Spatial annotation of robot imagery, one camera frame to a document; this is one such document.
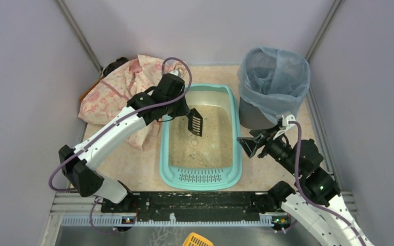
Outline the dark object behind cloth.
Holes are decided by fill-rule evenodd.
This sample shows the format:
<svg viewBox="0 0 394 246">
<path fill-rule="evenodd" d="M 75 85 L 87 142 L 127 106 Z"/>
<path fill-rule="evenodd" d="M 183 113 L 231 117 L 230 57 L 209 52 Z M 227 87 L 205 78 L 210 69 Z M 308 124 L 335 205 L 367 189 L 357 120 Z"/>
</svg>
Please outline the dark object behind cloth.
<svg viewBox="0 0 394 246">
<path fill-rule="evenodd" d="M 108 74 L 110 74 L 112 71 L 115 69 L 119 68 L 123 64 L 129 62 L 129 59 L 126 57 L 120 57 L 116 61 L 110 63 L 104 70 L 103 70 L 103 76 L 106 77 Z"/>
</svg>

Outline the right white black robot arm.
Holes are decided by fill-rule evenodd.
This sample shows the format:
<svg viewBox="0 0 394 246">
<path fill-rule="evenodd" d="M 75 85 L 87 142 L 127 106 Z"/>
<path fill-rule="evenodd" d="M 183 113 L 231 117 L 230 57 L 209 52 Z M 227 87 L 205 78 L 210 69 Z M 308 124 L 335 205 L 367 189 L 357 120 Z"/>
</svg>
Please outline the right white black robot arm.
<svg viewBox="0 0 394 246">
<path fill-rule="evenodd" d="M 320 245 L 372 245 L 350 213 L 334 178 L 321 168 L 323 156 L 312 139 L 301 138 L 302 128 L 296 121 L 298 141 L 289 144 L 283 128 L 252 130 L 250 137 L 239 137 L 249 158 L 260 150 L 258 158 L 272 157 L 294 178 L 294 185 L 280 181 L 264 195 L 252 195 L 252 208 L 259 213 L 286 212 L 300 223 Z"/>
</svg>

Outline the grey ribbed trash bin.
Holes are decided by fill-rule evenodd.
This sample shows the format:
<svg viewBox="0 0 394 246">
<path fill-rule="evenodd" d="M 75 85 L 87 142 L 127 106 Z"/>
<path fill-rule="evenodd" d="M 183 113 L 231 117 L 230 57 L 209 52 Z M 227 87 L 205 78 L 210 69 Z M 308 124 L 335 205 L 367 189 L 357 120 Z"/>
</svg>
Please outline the grey ribbed trash bin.
<svg viewBox="0 0 394 246">
<path fill-rule="evenodd" d="M 239 102 L 239 120 L 243 127 L 250 130 L 268 129 L 276 125 L 276 123 L 268 120 L 260 109 L 245 102 L 241 97 Z"/>
</svg>

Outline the beige cat litter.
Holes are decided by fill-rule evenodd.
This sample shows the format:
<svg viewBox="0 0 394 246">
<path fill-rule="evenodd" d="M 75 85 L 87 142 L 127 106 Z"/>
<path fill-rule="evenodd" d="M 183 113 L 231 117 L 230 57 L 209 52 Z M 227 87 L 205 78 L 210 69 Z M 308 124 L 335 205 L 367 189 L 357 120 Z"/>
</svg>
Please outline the beige cat litter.
<svg viewBox="0 0 394 246">
<path fill-rule="evenodd" d="M 188 119 L 170 124 L 169 164 L 181 168 L 224 168 L 232 165 L 232 125 L 227 112 L 218 106 L 196 105 L 203 117 L 203 135 L 188 131 Z"/>
</svg>

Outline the cream pink printed cloth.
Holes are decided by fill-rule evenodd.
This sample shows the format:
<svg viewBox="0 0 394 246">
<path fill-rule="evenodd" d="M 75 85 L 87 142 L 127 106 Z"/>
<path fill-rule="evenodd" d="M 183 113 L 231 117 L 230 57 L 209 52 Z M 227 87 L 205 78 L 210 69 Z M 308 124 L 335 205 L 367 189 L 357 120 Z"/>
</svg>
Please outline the cream pink printed cloth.
<svg viewBox="0 0 394 246">
<path fill-rule="evenodd" d="M 132 96 L 159 83 L 163 61 L 152 56 L 138 55 L 116 68 L 82 99 L 78 117 L 92 125 L 110 122 Z"/>
</svg>

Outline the yellow slotted scoop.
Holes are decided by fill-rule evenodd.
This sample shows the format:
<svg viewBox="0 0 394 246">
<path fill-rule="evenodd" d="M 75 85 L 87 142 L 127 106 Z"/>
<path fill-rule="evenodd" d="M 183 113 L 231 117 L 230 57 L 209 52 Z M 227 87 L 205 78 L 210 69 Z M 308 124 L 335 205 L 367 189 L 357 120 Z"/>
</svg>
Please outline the yellow slotted scoop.
<svg viewBox="0 0 394 246">
<path fill-rule="evenodd" d="M 182 246 L 214 246 L 214 244 L 206 237 L 191 232 L 184 240 Z"/>
</svg>

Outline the teal plastic litter box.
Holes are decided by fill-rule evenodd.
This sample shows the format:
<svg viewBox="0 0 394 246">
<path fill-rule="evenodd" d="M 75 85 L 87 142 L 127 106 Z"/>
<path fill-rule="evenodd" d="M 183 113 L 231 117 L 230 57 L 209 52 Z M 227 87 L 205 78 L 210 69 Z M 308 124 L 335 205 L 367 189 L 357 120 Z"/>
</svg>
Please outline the teal plastic litter box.
<svg viewBox="0 0 394 246">
<path fill-rule="evenodd" d="M 232 165 L 224 168 L 181 168 L 169 164 L 169 131 L 173 120 L 167 116 L 163 124 L 160 150 L 160 175 L 171 187 L 194 191 L 226 189 L 236 184 L 242 175 L 242 148 L 237 142 L 241 133 L 238 106 L 227 85 L 196 84 L 185 96 L 188 105 L 210 105 L 223 108 L 232 125 Z"/>
</svg>

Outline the black slotted litter scoop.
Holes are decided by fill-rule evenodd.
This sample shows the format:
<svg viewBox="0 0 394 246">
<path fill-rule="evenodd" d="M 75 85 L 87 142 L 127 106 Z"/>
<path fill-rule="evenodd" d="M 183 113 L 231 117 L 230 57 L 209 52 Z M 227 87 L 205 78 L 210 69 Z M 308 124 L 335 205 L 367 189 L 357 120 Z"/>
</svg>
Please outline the black slotted litter scoop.
<svg viewBox="0 0 394 246">
<path fill-rule="evenodd" d="M 203 118 L 196 108 L 190 110 L 186 115 L 188 119 L 187 129 L 193 135 L 202 137 L 203 135 Z"/>
</svg>

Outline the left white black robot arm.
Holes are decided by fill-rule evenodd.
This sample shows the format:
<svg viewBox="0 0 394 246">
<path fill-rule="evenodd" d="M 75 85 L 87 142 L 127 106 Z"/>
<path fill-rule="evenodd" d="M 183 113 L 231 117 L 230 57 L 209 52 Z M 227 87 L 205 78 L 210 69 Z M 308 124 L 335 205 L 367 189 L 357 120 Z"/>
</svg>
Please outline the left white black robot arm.
<svg viewBox="0 0 394 246">
<path fill-rule="evenodd" d="M 114 149 L 152 122 L 165 115 L 187 115 L 184 94 L 188 89 L 178 70 L 164 74 L 157 86 L 136 94 L 113 120 L 86 141 L 72 148 L 62 146 L 58 151 L 59 168 L 79 195 L 120 203 L 131 194 L 121 182 L 98 172 L 98 167 Z"/>
</svg>

